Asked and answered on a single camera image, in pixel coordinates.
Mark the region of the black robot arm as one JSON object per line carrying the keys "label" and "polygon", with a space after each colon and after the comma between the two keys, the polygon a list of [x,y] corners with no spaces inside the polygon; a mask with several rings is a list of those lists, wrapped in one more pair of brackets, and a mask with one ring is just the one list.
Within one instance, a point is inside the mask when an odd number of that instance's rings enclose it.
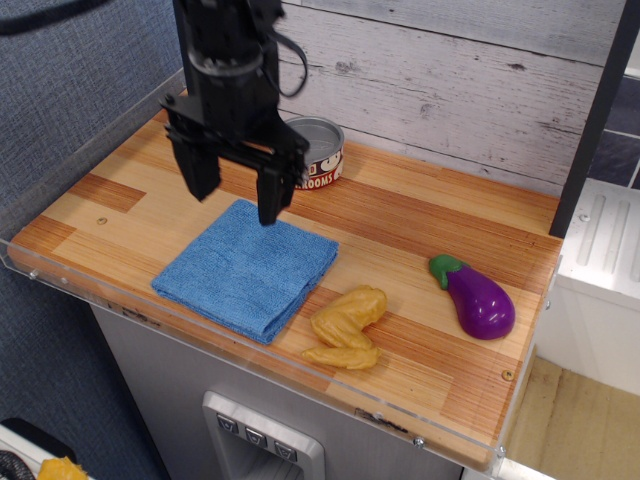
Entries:
{"label": "black robot arm", "polygon": [[255,170],[259,221],[271,225],[303,183],[310,148],[279,115],[278,48],[306,55],[275,30],[279,1],[177,1],[174,11],[187,93],[162,106],[181,174],[204,200],[221,183],[220,159]]}

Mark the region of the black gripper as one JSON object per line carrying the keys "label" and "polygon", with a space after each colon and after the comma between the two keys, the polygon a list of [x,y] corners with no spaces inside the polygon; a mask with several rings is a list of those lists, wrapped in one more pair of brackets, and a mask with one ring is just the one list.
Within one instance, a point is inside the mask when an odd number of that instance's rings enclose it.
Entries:
{"label": "black gripper", "polygon": [[305,175],[309,142],[280,118],[283,95],[276,54],[246,61],[190,54],[185,63],[192,85],[185,96],[166,96],[167,134],[189,192],[203,201],[221,183],[219,158],[258,173],[259,222],[276,222]]}

